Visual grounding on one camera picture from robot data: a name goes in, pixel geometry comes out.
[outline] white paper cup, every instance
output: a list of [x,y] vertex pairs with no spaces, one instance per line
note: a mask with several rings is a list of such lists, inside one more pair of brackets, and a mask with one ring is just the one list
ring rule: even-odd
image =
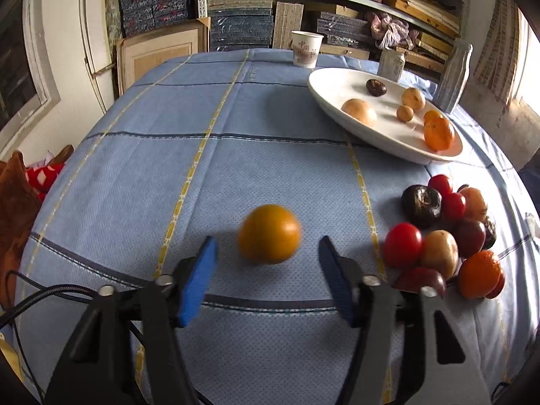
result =
[[297,30],[291,33],[293,34],[293,64],[305,69],[314,69],[323,36]]

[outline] tangerine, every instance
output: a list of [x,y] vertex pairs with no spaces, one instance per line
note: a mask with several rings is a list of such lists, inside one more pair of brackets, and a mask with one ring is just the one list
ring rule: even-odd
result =
[[433,151],[450,149],[454,139],[454,127],[444,117],[433,117],[424,125],[424,140]]
[[484,250],[463,262],[457,276],[457,285],[467,300],[479,299],[495,289],[500,277],[501,264],[496,254]]
[[441,113],[440,111],[437,111],[436,109],[430,109],[428,112],[424,114],[424,126],[426,125],[428,121],[430,121],[432,118],[435,118],[435,117],[445,118],[443,113]]
[[288,209],[266,204],[253,210],[238,232],[240,254],[258,264],[286,261],[300,246],[302,225]]

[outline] brown leather item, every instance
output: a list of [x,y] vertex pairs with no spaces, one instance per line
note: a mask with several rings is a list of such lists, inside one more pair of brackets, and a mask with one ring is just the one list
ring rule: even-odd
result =
[[61,163],[65,163],[69,157],[71,157],[71,154],[73,153],[74,149],[73,146],[70,144],[67,146],[64,146],[64,149],[62,149],[56,157],[54,157],[50,162],[49,166],[59,165]]
[[41,208],[37,193],[26,181],[23,155],[15,151],[0,173],[0,304],[10,307],[15,299],[15,278],[5,286],[10,269],[18,270],[24,246]]

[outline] white plate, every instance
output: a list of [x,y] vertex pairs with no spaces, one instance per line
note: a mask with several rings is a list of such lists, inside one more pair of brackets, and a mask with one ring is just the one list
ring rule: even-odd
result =
[[[369,94],[366,89],[368,79],[383,81],[387,88],[386,94],[380,97]],[[424,113],[437,109],[431,102],[426,101],[426,107],[415,113],[410,122],[403,123],[398,120],[396,109],[401,105],[401,94],[405,88],[395,82],[358,70],[320,69],[309,75],[308,86],[320,107],[339,125],[396,157],[427,165],[434,161],[454,161],[463,151],[461,136],[455,127],[456,139],[447,151],[432,151],[424,141]],[[363,99],[373,107],[377,113],[374,128],[364,125],[341,110],[345,101],[352,98]]]

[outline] blue tablecloth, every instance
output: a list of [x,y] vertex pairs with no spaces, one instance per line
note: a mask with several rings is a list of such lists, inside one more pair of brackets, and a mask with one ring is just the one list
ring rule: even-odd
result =
[[[329,235],[366,273],[392,281],[378,242],[403,220],[411,184],[450,174],[480,188],[497,221],[507,285],[495,300],[446,301],[490,389],[522,367],[539,318],[538,246],[525,216],[533,204],[508,159],[462,109],[457,162],[421,166],[347,135],[315,104],[310,71],[289,51],[202,53],[148,72],[80,144],[47,196],[21,271],[43,285],[139,287],[195,254],[207,235],[219,265],[201,313],[178,331],[195,387],[215,405],[333,404],[357,337],[334,308],[317,244]],[[321,67],[376,71],[376,63],[332,55]],[[405,73],[403,85],[434,84]],[[291,209],[303,242],[284,264],[239,257],[236,230],[256,206]],[[32,288],[17,286],[17,300]],[[84,306],[47,299],[20,318],[31,367],[46,387]],[[402,331],[395,332],[395,389]],[[133,342],[142,389],[142,353]]]

